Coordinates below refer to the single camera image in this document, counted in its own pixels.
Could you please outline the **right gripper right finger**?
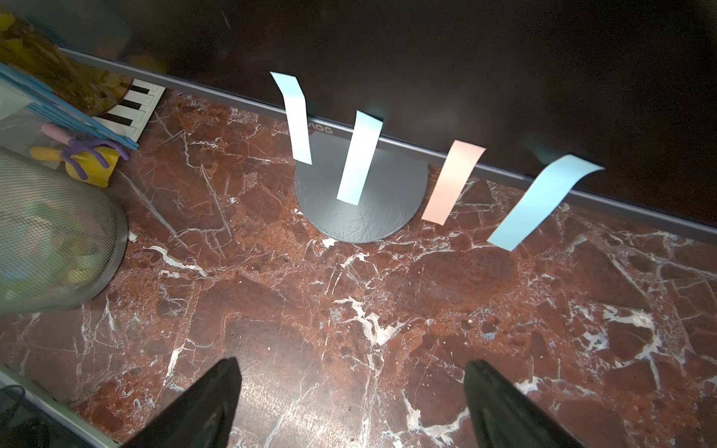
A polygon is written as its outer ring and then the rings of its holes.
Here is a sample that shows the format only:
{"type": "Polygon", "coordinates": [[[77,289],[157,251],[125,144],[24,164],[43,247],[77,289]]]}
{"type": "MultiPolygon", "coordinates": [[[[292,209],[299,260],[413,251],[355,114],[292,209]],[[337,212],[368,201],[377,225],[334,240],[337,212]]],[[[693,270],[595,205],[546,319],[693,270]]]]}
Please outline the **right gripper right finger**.
{"type": "Polygon", "coordinates": [[[467,364],[464,393],[481,447],[582,445],[485,360],[467,364]]]}

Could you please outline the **blue sticky note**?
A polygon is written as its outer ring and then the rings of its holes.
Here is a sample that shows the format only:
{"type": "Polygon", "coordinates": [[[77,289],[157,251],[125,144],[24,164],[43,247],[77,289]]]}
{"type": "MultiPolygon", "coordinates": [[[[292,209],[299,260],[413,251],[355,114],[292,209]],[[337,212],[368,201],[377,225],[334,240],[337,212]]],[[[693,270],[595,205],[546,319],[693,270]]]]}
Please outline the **blue sticky note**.
{"type": "Polygon", "coordinates": [[[347,151],[347,159],[339,184],[337,199],[350,205],[358,205],[376,146],[383,128],[383,121],[358,111],[347,151]]]}
{"type": "Polygon", "coordinates": [[[547,165],[487,242],[507,251],[515,250],[551,215],[581,179],[601,170],[603,167],[573,155],[566,155],[547,165]]]}
{"type": "Polygon", "coordinates": [[[311,165],[306,100],[301,86],[294,76],[276,72],[272,72],[271,76],[284,100],[293,159],[311,165]]]}

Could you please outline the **mesh trash bin with bag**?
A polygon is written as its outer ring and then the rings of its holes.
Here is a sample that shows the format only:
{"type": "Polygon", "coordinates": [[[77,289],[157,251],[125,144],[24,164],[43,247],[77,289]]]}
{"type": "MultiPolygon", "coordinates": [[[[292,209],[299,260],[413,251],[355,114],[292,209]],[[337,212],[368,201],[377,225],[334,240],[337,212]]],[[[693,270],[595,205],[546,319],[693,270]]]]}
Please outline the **mesh trash bin with bag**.
{"type": "Polygon", "coordinates": [[[129,227],[95,187],[1,150],[1,312],[73,309],[119,270],[129,227]]]}

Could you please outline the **pink sticky note bottom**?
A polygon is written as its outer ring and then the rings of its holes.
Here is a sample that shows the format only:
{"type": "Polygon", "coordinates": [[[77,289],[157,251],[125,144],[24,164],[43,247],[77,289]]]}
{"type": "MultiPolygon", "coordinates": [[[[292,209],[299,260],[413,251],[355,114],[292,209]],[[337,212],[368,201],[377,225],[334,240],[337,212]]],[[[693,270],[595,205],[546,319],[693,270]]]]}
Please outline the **pink sticky note bottom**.
{"type": "Polygon", "coordinates": [[[444,225],[474,171],[484,147],[455,140],[449,149],[422,220],[444,225]]]}

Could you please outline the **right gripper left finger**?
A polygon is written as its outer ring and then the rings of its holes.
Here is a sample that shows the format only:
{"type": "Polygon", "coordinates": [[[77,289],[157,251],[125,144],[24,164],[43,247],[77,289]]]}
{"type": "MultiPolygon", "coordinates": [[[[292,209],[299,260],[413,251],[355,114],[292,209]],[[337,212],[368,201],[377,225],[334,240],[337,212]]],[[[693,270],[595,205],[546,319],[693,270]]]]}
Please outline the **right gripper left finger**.
{"type": "Polygon", "coordinates": [[[226,447],[240,398],[236,358],[218,361],[126,447],[226,447]]]}

